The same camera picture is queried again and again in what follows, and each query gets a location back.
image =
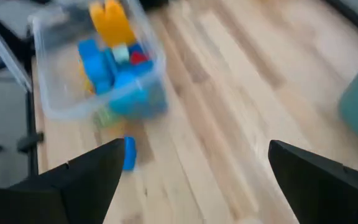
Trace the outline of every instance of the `yellow building block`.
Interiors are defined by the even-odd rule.
[[[131,45],[136,41],[134,32],[120,3],[106,1],[104,7],[100,2],[89,6],[89,13],[95,29],[109,47],[125,43]]]

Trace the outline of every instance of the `toy block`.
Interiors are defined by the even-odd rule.
[[[144,54],[143,49],[138,42],[136,42],[132,45],[129,45],[128,51],[129,51],[129,55],[132,55],[134,52],[140,52],[140,53]]]
[[[107,46],[130,45],[136,41],[124,9],[117,1],[106,1],[104,7],[100,2],[93,2],[89,6],[89,13],[95,29]]]
[[[94,83],[95,92],[97,95],[107,93],[112,88],[112,83],[109,80],[97,81]]]
[[[82,40],[77,44],[78,52],[83,60],[99,54],[99,49],[94,39]]]
[[[148,91],[139,85],[136,76],[132,72],[120,72],[116,77],[113,88],[121,89],[130,85],[134,87],[130,93],[110,102],[110,107],[115,113],[127,117],[131,116],[132,113],[138,113],[137,106],[147,103],[149,98]]]
[[[110,69],[111,74],[116,76],[118,74],[118,69],[110,48],[104,50],[104,56],[106,57],[107,66]]]
[[[101,89],[101,87],[96,86],[97,82],[110,83],[110,86],[112,86],[113,75],[109,70],[108,60],[104,57],[104,53],[99,51],[96,41],[90,39],[79,42],[78,52],[80,53],[85,73],[92,82],[95,92],[99,94]]]
[[[125,136],[125,158],[123,170],[132,171],[135,168],[136,162],[136,144],[135,139],[130,136]]]
[[[135,51],[131,54],[131,64],[137,65],[139,63],[147,61],[148,58],[143,53]]]
[[[120,44],[111,49],[116,63],[123,63],[129,61],[129,51],[126,44]]]
[[[123,67],[121,70],[118,71],[118,74],[122,74],[124,72],[131,73],[134,76],[142,76],[147,72],[150,72],[153,69],[153,61],[147,60],[137,65],[128,64],[127,66]]]

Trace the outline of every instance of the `blue building block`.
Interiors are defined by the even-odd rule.
[[[135,167],[136,162],[136,144],[135,139],[130,136],[125,136],[125,158],[123,170],[132,171]]]
[[[94,83],[94,89],[95,89],[95,93],[97,95],[101,95],[103,93],[107,93],[109,90],[111,90],[112,85],[111,82],[109,80],[101,80],[101,81],[97,81],[96,83]]]
[[[113,75],[109,71],[107,59],[100,52],[96,41],[93,39],[83,40],[78,43],[78,52],[84,64],[85,73],[89,80],[96,86],[97,82],[113,83]]]
[[[93,39],[82,40],[77,44],[78,52],[83,60],[91,58],[95,55],[98,55],[99,49],[96,41]]]
[[[132,55],[132,53],[134,52],[139,52],[144,54],[142,47],[137,42],[132,44],[131,46],[128,46],[128,51],[129,51],[129,55]]]
[[[136,86],[136,82],[136,76],[131,72],[121,72],[121,74],[116,77],[113,88],[120,89],[128,85]],[[140,105],[148,103],[148,91],[143,89],[141,86],[136,87],[137,88],[128,94],[110,102],[109,105],[115,113],[130,116],[133,113],[138,113],[137,110],[140,108]]]
[[[126,71],[127,73],[131,72],[132,65],[129,62],[124,62],[124,63],[121,63],[121,64],[117,65],[117,69],[118,69],[118,74],[117,75],[121,75],[122,71]]]
[[[132,66],[134,73],[138,76],[141,76],[141,75],[151,71],[152,68],[153,68],[153,61],[151,61],[151,60],[147,60],[145,62],[142,62],[142,63]]]
[[[108,68],[113,76],[118,74],[116,60],[114,59],[114,55],[111,52],[110,48],[106,48],[104,50],[104,56],[106,57]]]

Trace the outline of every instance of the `gray carpet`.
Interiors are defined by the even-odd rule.
[[[25,36],[27,16],[41,6],[31,2],[0,0],[0,21],[19,37]],[[7,70],[0,77],[11,77]],[[0,80],[0,187],[8,187],[27,177],[27,156],[16,151],[16,142],[26,135],[25,92],[15,82]]]

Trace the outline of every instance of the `clear plastic bin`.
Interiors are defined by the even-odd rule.
[[[148,98],[133,106],[130,118],[150,117],[166,107],[162,75],[165,54],[158,43],[138,0],[122,0],[138,43],[153,61],[150,72],[136,82],[103,95],[94,95],[85,88],[80,73],[77,43],[94,38],[103,46],[95,31],[88,2],[68,6],[49,6],[32,18],[37,56],[40,97],[44,113],[54,119],[76,119],[90,115],[104,105],[111,105],[136,91],[147,90]]]

